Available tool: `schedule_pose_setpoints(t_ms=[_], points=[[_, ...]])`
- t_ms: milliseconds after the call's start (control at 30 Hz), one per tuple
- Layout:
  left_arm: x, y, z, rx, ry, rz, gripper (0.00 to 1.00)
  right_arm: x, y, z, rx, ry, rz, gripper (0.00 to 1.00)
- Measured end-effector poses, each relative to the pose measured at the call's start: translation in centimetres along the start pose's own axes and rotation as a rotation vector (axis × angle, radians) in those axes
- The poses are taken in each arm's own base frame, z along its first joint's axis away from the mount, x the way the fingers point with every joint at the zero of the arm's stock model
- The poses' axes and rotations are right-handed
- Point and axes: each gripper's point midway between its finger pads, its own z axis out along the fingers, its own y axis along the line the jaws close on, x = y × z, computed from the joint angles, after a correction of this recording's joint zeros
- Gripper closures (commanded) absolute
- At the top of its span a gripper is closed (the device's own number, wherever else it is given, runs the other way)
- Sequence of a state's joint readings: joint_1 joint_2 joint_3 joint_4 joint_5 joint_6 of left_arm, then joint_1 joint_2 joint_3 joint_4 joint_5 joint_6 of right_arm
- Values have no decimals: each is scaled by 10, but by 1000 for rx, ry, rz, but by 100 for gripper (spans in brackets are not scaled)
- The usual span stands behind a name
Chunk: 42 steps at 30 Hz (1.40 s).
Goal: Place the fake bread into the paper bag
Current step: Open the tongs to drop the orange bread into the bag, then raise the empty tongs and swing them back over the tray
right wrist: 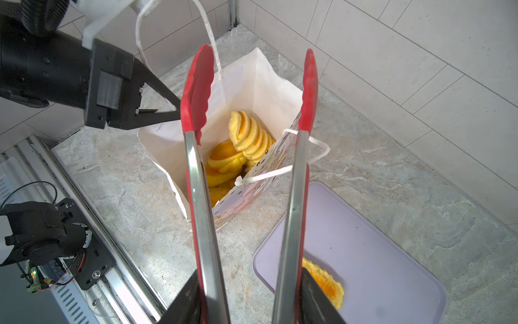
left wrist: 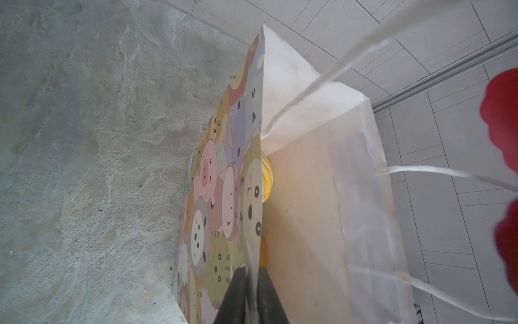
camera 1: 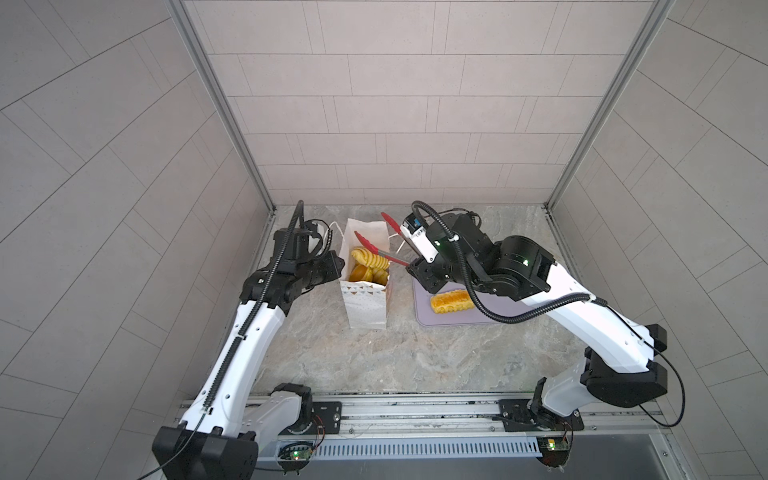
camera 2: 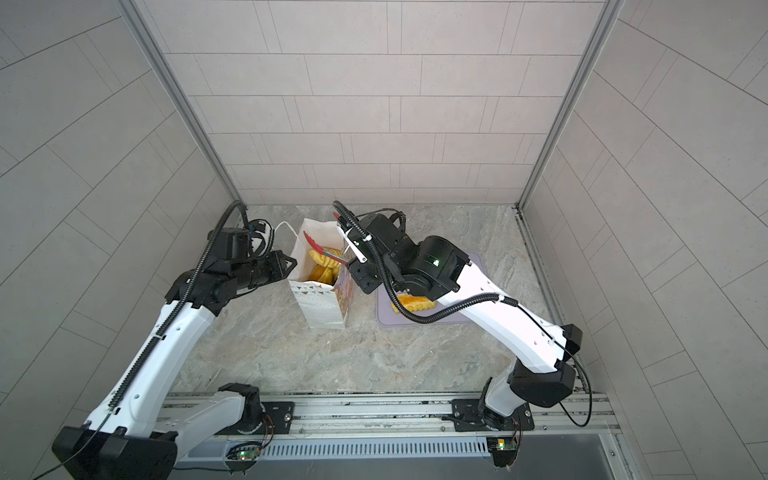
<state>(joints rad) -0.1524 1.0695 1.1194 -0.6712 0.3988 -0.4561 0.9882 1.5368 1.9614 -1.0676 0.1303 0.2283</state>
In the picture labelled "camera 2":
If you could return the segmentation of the small round striped bun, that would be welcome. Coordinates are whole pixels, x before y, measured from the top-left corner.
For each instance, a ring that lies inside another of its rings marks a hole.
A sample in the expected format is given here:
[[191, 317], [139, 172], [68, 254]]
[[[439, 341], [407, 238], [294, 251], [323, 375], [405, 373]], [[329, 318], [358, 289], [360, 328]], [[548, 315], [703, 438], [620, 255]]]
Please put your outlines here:
[[334, 268], [317, 265], [308, 277], [308, 281], [333, 286], [338, 279], [338, 273]]

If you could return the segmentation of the short glazed bread roll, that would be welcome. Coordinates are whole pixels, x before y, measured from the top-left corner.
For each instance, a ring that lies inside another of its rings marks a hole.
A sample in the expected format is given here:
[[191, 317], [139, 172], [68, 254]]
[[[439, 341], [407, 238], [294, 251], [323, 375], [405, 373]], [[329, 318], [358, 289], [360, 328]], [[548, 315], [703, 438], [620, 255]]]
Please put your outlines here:
[[343, 254], [338, 249], [321, 248], [320, 250], [311, 249], [308, 251], [309, 257], [317, 264], [325, 267], [331, 267], [339, 270], [346, 262]]

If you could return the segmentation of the red kitchen tongs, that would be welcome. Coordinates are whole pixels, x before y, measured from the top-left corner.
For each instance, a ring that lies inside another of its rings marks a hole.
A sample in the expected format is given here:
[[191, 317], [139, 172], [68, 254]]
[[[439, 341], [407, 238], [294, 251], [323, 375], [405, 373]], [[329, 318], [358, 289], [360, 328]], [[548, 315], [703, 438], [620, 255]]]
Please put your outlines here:
[[346, 237], [338, 219], [319, 221], [305, 218], [298, 241], [307, 255], [315, 253], [319, 258], [328, 260], [328, 266], [346, 266], [351, 257], [346, 255]]

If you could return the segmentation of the lilac plastic tray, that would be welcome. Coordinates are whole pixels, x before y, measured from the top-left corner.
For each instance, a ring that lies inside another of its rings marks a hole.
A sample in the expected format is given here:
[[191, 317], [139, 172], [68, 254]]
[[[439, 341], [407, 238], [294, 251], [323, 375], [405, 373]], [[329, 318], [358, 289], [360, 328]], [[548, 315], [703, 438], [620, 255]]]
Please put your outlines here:
[[[477, 265], [480, 270], [485, 273], [486, 269], [484, 266], [484, 263], [482, 261], [482, 258], [479, 253], [475, 251], [468, 251], [468, 256], [471, 262], [475, 265]], [[376, 290], [376, 300], [377, 300], [377, 307], [376, 307], [376, 318], [379, 324], [381, 324], [384, 327], [416, 327], [420, 326], [420, 324], [417, 324], [415, 322], [412, 322], [405, 317], [403, 317], [400, 313], [393, 310], [391, 306], [391, 301], [385, 291], [385, 288], [383, 285], [380, 285]], [[429, 311], [425, 312], [416, 312], [419, 315], [427, 315], [431, 314], [430, 312], [441, 311], [444, 308], [440, 305], [437, 305], [436, 308], [431, 309]], [[435, 322], [430, 325], [426, 326], [438, 326], [438, 325], [456, 325], [456, 324], [467, 324], [472, 323], [472, 320], [469, 319], [466, 315], [463, 314], [463, 312], [454, 313], [446, 318], [443, 318], [439, 320], [438, 322]]]

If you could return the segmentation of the white cartoon paper bag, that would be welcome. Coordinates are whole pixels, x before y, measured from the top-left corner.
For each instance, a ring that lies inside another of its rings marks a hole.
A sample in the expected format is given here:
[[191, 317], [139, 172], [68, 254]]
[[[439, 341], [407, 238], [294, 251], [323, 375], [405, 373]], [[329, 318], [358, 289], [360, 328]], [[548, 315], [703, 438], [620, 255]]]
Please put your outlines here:
[[354, 296], [354, 282], [343, 265], [336, 270], [338, 279], [333, 286], [308, 281], [317, 264], [298, 241], [300, 229], [295, 232], [296, 241], [290, 254], [297, 260], [297, 266], [288, 276], [291, 291], [310, 328], [343, 330]]

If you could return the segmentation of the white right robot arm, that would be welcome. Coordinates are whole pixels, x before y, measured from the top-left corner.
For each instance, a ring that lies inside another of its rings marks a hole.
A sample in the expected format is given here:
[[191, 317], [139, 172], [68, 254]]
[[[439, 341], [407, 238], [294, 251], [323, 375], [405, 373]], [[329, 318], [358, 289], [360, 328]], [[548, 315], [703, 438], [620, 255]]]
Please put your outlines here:
[[346, 268], [364, 293], [383, 289], [397, 313], [420, 325], [461, 314], [513, 353], [514, 364], [483, 388], [480, 424], [520, 427], [525, 406], [551, 408], [573, 393], [584, 373], [576, 359], [583, 336], [578, 327], [532, 313], [447, 239], [412, 241], [401, 211], [356, 215], [340, 202], [334, 207], [339, 232], [353, 251]]

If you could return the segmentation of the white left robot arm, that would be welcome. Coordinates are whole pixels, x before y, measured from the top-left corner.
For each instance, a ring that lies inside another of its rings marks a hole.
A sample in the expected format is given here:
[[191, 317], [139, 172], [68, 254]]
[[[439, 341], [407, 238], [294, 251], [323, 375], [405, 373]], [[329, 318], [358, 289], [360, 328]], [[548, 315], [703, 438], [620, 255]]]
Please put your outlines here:
[[258, 388], [242, 383], [224, 385], [167, 422], [158, 419], [192, 348], [224, 307], [295, 268], [273, 242], [264, 219], [209, 232], [198, 265], [174, 281], [120, 380], [81, 426], [64, 427], [54, 439], [52, 452], [72, 478], [165, 479], [181, 457], [222, 430], [273, 432]]

